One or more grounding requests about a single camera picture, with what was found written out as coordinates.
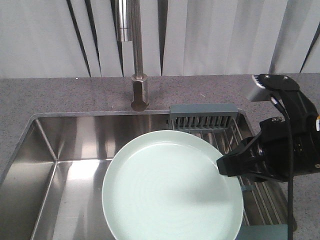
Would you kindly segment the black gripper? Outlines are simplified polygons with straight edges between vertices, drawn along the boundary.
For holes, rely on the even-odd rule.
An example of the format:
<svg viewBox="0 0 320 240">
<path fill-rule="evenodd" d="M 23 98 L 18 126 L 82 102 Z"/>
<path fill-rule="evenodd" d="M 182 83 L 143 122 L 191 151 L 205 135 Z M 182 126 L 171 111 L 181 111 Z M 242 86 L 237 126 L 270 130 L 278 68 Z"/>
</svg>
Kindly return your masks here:
<svg viewBox="0 0 320 240">
<path fill-rule="evenodd" d="M 287 182 L 320 171 L 320 115 L 300 91 L 281 91 L 283 121 L 260 122 L 259 137 L 243 139 L 217 161 L 219 173 L 252 182 Z"/>
</svg>

